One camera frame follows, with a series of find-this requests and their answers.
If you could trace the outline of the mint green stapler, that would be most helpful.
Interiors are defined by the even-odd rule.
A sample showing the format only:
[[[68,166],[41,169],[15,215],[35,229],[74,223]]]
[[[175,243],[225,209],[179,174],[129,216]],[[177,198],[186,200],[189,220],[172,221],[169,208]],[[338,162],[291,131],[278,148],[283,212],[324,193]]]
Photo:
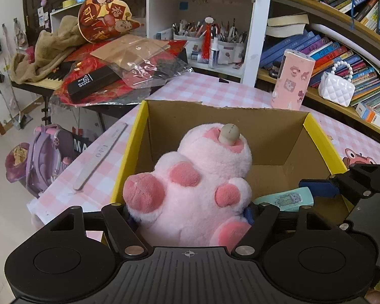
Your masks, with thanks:
[[[254,204],[268,203],[285,212],[298,212],[301,206],[314,206],[314,198],[308,187],[261,196],[253,202]]]

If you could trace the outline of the large pink plush pig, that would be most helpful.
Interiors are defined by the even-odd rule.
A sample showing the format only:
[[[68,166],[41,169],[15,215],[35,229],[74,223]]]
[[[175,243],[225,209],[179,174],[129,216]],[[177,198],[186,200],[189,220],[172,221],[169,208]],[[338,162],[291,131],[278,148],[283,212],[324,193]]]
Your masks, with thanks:
[[[122,194],[139,233],[151,246],[223,246],[234,249],[250,224],[244,209],[252,153],[234,124],[189,130],[176,151],[162,155],[152,172],[134,174]]]

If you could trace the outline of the yellow cardboard box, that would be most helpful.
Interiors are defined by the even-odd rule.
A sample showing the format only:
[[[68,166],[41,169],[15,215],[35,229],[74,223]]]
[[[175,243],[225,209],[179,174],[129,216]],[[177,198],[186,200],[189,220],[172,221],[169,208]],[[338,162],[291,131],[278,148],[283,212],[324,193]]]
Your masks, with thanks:
[[[146,100],[112,200],[152,246],[231,249],[250,228],[244,210],[254,199],[345,171],[307,112]]]

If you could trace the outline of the pink printed desk mat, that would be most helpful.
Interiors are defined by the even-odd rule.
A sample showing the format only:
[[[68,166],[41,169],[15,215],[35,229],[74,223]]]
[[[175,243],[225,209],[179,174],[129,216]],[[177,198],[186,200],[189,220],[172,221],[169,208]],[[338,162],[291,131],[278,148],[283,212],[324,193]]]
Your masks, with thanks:
[[[238,125],[252,150],[247,179],[256,197],[294,189],[303,178],[327,178],[332,172],[342,172],[342,160],[349,152],[380,164],[380,144],[335,119],[306,107],[271,110],[270,95],[265,91],[234,82],[224,84],[196,73],[176,78],[150,96],[144,122],[139,172],[151,170],[161,155],[177,149],[194,126],[214,122]],[[112,130],[82,152],[29,204],[37,224],[48,223],[72,205],[98,211],[113,202],[130,133],[127,128],[85,186],[75,191],[74,181],[81,169]]]

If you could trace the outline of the orange blue medicine box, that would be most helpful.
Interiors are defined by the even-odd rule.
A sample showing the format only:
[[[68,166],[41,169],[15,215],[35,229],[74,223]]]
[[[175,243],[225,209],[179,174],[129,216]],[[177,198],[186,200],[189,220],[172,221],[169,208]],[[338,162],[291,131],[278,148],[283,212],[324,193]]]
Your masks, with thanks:
[[[380,113],[374,108],[359,102],[356,107],[356,112],[361,119],[380,128]]]

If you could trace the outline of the white quilted pearl purse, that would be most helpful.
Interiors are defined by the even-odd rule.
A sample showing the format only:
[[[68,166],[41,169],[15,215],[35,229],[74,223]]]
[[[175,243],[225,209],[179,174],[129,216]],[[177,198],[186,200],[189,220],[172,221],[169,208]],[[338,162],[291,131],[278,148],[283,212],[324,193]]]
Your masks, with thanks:
[[[348,70],[348,78],[342,78],[336,75],[339,66],[344,66]],[[353,98],[355,85],[352,83],[353,69],[346,61],[336,62],[330,72],[324,72],[318,86],[319,95],[330,102],[343,107],[348,107]]]

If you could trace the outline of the purple backpack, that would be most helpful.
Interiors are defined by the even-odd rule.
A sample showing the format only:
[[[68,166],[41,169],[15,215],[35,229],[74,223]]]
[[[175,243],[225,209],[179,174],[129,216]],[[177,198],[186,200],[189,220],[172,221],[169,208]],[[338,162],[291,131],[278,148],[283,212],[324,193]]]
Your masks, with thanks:
[[[58,124],[41,125],[30,143],[20,143],[7,155],[6,179],[19,181],[38,198],[76,157],[71,132]]]

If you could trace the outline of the pink sticker cylinder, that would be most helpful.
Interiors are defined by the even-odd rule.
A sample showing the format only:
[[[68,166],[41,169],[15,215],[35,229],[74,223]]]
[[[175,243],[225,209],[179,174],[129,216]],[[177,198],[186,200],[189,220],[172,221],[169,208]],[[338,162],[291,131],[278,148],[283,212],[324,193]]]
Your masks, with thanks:
[[[293,49],[286,49],[279,76],[272,91],[271,107],[299,110],[315,66],[312,57]]]

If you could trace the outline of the white rolled paper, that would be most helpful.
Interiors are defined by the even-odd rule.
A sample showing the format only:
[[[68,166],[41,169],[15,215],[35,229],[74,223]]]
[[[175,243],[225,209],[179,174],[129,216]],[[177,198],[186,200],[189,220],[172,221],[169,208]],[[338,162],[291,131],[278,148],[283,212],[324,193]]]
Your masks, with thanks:
[[[375,53],[371,53],[369,50],[364,48],[362,45],[359,45],[349,38],[343,36],[339,32],[336,32],[324,25],[313,23],[310,24],[310,29],[325,34],[331,39],[335,39],[339,43],[346,45],[348,48],[353,49],[355,52],[358,52],[362,57],[365,57],[368,61],[372,62],[375,66],[380,69],[380,58],[378,58]]]

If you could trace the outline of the black long box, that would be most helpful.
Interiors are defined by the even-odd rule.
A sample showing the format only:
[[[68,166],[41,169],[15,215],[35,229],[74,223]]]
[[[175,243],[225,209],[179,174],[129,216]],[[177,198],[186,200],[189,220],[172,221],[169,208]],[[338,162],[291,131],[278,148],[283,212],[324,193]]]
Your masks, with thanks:
[[[67,92],[70,99],[77,102],[120,79],[110,67],[104,66],[73,80],[67,85]]]

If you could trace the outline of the wooden bookshelf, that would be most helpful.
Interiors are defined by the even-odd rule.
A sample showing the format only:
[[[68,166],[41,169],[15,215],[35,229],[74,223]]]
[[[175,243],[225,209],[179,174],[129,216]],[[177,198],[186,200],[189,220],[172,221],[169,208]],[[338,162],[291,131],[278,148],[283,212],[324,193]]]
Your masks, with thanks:
[[[258,77],[274,82],[285,50],[300,51],[316,61],[303,101],[317,104],[331,115],[352,118],[361,127],[370,127],[380,135],[380,128],[361,119],[356,112],[362,102],[380,113],[380,69],[353,49],[310,29],[313,23],[324,25],[380,58],[378,11],[379,0],[272,0]],[[318,92],[322,74],[330,72],[338,61],[348,62],[353,69],[355,91],[348,107],[325,100]],[[336,75],[349,76],[344,66],[337,68]]]

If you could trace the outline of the clear plastic bag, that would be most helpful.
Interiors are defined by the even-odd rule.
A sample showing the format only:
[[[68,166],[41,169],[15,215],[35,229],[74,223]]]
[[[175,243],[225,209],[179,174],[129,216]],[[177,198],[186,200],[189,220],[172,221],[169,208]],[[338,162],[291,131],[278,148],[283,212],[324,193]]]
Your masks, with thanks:
[[[132,89],[162,86],[191,72],[185,41],[163,41],[126,34],[90,53],[108,65]]]

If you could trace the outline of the white cubby shelf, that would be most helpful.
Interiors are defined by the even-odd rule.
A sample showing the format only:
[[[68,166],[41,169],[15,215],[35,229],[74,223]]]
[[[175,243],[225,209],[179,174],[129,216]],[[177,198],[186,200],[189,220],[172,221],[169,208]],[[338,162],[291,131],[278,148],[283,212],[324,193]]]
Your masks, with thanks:
[[[155,38],[181,20],[199,23],[207,16],[220,25],[235,25],[237,31],[246,32],[247,42],[243,64],[239,69],[221,65],[214,69],[191,61],[196,70],[226,75],[242,84],[254,86],[257,80],[270,0],[124,0],[133,15],[142,21],[141,30],[146,37]]]

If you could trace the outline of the brown blanket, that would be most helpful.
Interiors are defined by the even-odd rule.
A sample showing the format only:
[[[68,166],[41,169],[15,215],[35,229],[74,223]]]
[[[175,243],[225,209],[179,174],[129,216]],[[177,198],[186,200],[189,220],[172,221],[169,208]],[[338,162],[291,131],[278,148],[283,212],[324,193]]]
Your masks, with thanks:
[[[39,82],[58,67],[78,46],[86,42],[78,19],[67,15],[57,31],[40,32],[34,46],[34,62],[25,53],[16,53],[10,62],[10,79],[17,84]]]

